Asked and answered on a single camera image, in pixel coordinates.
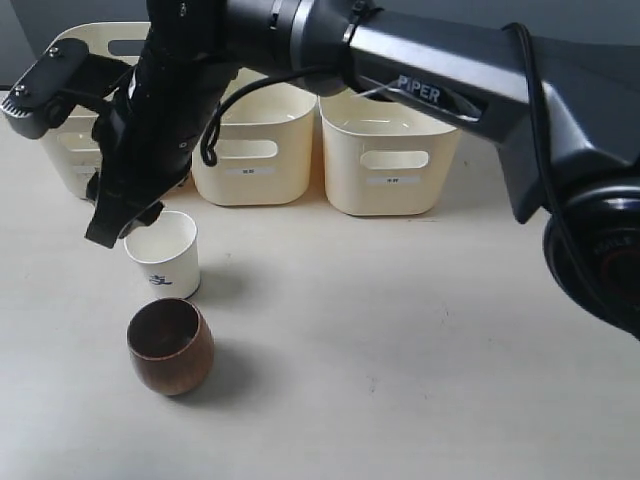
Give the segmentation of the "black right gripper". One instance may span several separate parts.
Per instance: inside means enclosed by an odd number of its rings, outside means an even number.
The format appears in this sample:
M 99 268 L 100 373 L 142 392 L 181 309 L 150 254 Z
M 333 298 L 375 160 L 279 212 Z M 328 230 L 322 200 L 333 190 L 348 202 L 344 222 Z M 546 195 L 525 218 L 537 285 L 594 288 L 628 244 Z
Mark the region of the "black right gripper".
M 113 249 L 120 238 L 156 222 L 162 197 L 186 176 L 191 153 L 230 81 L 224 56 L 182 61 L 145 49 L 96 127 L 103 161 L 85 239 Z

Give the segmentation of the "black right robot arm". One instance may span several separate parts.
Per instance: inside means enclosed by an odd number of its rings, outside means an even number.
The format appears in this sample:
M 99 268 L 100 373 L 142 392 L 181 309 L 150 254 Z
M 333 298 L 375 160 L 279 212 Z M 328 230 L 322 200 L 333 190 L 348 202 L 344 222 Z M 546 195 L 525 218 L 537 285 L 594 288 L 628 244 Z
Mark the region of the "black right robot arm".
M 411 16 L 371 1 L 150 1 L 136 65 L 93 127 L 88 240 L 112 247 L 213 147 L 241 68 L 319 96 L 350 89 L 492 143 L 520 223 L 580 307 L 639 332 L 639 51 Z

